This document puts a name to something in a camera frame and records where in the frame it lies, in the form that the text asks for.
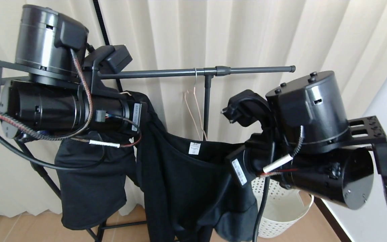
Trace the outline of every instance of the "white plastic basket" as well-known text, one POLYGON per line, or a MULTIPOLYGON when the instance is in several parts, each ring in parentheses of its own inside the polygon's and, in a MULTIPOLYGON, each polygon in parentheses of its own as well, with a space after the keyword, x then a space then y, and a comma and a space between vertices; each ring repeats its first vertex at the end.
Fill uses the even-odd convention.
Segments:
MULTIPOLYGON (((264 181, 265 178, 256 178, 252 181, 258 208, 264 193, 264 181)), ((264 214, 259 224, 259 236, 273 238, 280 235, 308 212, 313 201, 314 197, 312 196, 310 204, 304 206, 299 190, 286 190, 278 182, 271 180, 264 214)))

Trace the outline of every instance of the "white curtain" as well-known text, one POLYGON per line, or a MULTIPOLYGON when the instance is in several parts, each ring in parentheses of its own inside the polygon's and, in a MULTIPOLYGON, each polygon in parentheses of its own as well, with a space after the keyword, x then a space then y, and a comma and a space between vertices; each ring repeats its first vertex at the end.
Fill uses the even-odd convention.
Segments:
MULTIPOLYGON (((88 27, 89 43, 103 45, 91 1, 0 1, 0 59, 14 61, 22 5, 49 6, 88 27)), ((295 73, 230 75, 212 80, 209 139, 243 142, 258 124, 241 128, 220 115, 228 99, 252 89, 265 95, 279 83, 313 71, 334 70, 348 118, 361 116, 387 77, 387 1, 100 0, 111 44, 126 44, 133 61, 126 70, 295 65, 295 73)), ((6 76, 18 75, 5 73, 6 76)), ((126 90, 149 96, 168 131, 197 139, 183 92, 195 78, 122 80, 126 90)), ((203 113, 203 78, 197 96, 203 113)), ((195 109, 192 96, 189 105, 195 109)), ((32 153, 52 161, 58 144, 33 142, 32 153)), ((49 171, 57 181, 54 171, 49 171)), ((129 206, 141 202, 127 185, 129 206)), ((0 146, 0 214, 50 209, 60 201, 29 163, 0 146)))

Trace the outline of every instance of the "curtain fold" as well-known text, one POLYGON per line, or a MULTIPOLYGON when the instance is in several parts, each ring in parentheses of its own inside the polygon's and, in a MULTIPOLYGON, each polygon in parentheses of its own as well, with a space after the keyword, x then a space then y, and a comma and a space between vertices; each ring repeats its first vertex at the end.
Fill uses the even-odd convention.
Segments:
MULTIPOLYGON (((14 61, 23 4, 49 6, 82 22, 89 43, 103 38, 92 1, 0 1, 0 59, 14 61)), ((220 114, 228 99, 252 89, 265 95, 282 82, 313 71, 334 70, 348 118, 360 117, 387 77, 387 1, 375 0, 100 0, 110 44, 126 44, 133 61, 125 70, 256 67, 295 65, 295 73, 229 75, 212 80, 209 139, 243 142, 259 132, 242 128, 220 114)), ((4 76, 21 75, 4 72, 4 76)), ((115 87, 113 81, 106 81, 115 87)), ((151 99, 168 131, 198 139, 183 94, 195 77, 122 80, 124 90, 151 99)), ((204 81, 196 82, 203 114, 204 81)), ((191 109, 195 100, 187 97, 191 109)), ((192 112, 199 123, 197 112, 192 112)), ((58 144, 32 142, 34 155, 52 161, 58 144)), ((56 173, 49 171, 57 182, 56 173)), ((60 201, 30 164, 0 146, 0 214, 14 216, 50 209, 60 213, 60 201)), ((132 200, 141 203, 139 189, 127 182, 132 200)))

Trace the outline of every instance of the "black fabric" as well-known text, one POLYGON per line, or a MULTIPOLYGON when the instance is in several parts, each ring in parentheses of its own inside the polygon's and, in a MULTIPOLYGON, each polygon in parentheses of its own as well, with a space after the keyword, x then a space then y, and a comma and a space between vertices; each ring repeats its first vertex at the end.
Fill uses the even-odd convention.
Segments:
MULTIPOLYGON (((128 137, 90 132, 88 139, 127 144, 128 137)), ((90 145, 72 139, 61 142, 55 164, 99 166, 79 171, 57 170, 62 201, 62 224, 71 230, 92 228, 106 221, 126 203, 126 175, 138 184, 134 149, 90 145)))
POLYGON ((230 242, 252 240, 258 213, 252 187, 239 188, 224 164, 240 144, 180 138, 167 133, 154 112, 149 119, 137 163, 151 242, 175 235, 181 242, 207 242, 211 227, 230 242), (191 142, 201 143, 198 155, 188 154, 191 142))

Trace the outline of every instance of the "brown floor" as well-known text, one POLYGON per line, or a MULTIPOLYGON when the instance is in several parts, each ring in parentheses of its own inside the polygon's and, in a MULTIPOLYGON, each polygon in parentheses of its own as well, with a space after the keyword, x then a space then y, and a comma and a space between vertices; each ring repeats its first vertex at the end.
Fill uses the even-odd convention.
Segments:
MULTIPOLYGON (((93 242, 86 231, 72 231, 60 223, 60 214, 42 213, 33 216, 28 213, 8 218, 0 216, 0 242, 93 242)), ((107 221, 108 225, 143 221, 146 219, 144 209, 137 206, 127 216, 115 213, 107 221)), ((103 242, 148 242, 147 226, 106 230, 103 242)), ((211 242, 223 242, 216 233, 211 242)), ((259 238, 261 242, 340 242, 327 220, 316 205, 296 224, 282 235, 273 239, 259 238)))

